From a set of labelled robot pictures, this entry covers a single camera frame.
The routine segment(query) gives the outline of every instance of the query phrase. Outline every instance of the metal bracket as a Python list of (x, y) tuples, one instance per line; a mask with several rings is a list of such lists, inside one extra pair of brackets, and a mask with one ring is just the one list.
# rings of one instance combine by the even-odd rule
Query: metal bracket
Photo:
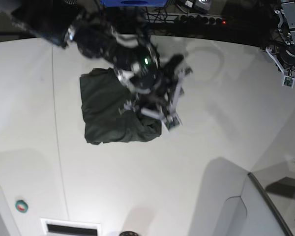
[(282, 86), (288, 86), (290, 88), (293, 88), (295, 83), (295, 74), (292, 75), (293, 72), (291, 70), (284, 69), (277, 57), (272, 54), (271, 48), (267, 47), (265, 51), (272, 58), (272, 60), (274, 60), (275, 64), (282, 73)]
[[(280, 22), (277, 27), (284, 42), (287, 45), (295, 45), (295, 2), (285, 0), (282, 0), (281, 2), (282, 9), (276, 9), (274, 11), (280, 18)], [(282, 25), (284, 23), (283, 16), (285, 17), (290, 30), (288, 37), (285, 37), (282, 31)]]
[(175, 87), (173, 97), (170, 98), (170, 105), (167, 107), (167, 112), (169, 113), (167, 116), (164, 115), (161, 107), (157, 107), (158, 111), (142, 108), (141, 113), (145, 116), (160, 120), (168, 131), (181, 125), (181, 120), (176, 112), (176, 107), (180, 96), (183, 94), (182, 83), (184, 78), (190, 73), (192, 73), (192, 69), (189, 67), (180, 70), (176, 75), (177, 85)]

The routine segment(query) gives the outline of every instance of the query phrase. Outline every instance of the folded fabric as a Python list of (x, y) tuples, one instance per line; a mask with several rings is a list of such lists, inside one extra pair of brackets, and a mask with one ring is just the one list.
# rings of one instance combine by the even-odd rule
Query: folded fabric
[(161, 122), (132, 111), (122, 115), (131, 93), (116, 77), (113, 69), (94, 69), (80, 77), (85, 139), (98, 145), (110, 142), (148, 142), (162, 133)]

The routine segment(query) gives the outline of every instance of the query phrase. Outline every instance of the round sticker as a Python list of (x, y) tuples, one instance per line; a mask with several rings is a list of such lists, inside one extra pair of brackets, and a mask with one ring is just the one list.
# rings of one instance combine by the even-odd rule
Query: round sticker
[(26, 204), (26, 202), (24, 202), (23, 200), (18, 200), (15, 204), (15, 208), (21, 212), (21, 213), (25, 213), (28, 210), (28, 205)]

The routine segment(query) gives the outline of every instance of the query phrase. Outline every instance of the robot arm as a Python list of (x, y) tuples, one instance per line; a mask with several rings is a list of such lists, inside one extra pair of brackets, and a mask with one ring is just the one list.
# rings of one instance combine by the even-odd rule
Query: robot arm
[(191, 72), (186, 69), (175, 75), (182, 55), (173, 57), (161, 68), (147, 34), (139, 33), (136, 46), (125, 47), (109, 22), (91, 24), (83, 7), (66, 4), (64, 0), (0, 0), (0, 10), (23, 30), (62, 48), (76, 42), (84, 56), (104, 58), (113, 64), (119, 81), (133, 94), (120, 113), (142, 113), (162, 121), (168, 130), (180, 124), (176, 105), (182, 94), (183, 77)]
[(279, 18), (277, 26), (282, 42), (275, 42), (265, 51), (274, 60), (282, 73), (282, 85), (293, 88), (295, 82), (295, 2), (281, 0), (275, 8)]

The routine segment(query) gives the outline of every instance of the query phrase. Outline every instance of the white table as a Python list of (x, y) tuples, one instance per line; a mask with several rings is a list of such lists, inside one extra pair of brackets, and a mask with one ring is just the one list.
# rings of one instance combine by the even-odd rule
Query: white table
[[(0, 153), (31, 151), (0, 161), (0, 185), (23, 236), (40, 235), (40, 217), (101, 223), (104, 236), (121, 230), (191, 236), (195, 215), (199, 233), (212, 235), (224, 201), (241, 193), (247, 172), (295, 110), (295, 87), (281, 86), (274, 63), (257, 48), (153, 40), (162, 57), (191, 53), (186, 63), (194, 74), (177, 109), (183, 126), (149, 143), (99, 146), (84, 139), (79, 77), (109, 64), (82, 57), (74, 45), (52, 49), (39, 39), (0, 44)], [(22, 172), (8, 167), (19, 160)], [(17, 197), (31, 211), (16, 212)]]

